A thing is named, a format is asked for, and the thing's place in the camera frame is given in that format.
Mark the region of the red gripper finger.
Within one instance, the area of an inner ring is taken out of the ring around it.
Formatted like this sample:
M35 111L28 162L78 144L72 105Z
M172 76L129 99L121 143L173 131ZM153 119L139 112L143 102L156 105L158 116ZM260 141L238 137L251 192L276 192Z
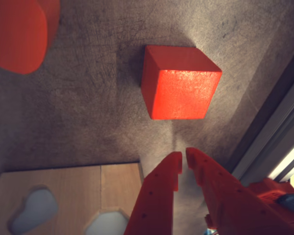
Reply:
M209 228L220 235L294 235L294 212L277 202L294 194L290 183L265 178L244 187L202 151L188 147L186 157L205 198Z
M172 152L144 178L125 235L171 235L173 196L182 173L182 153Z

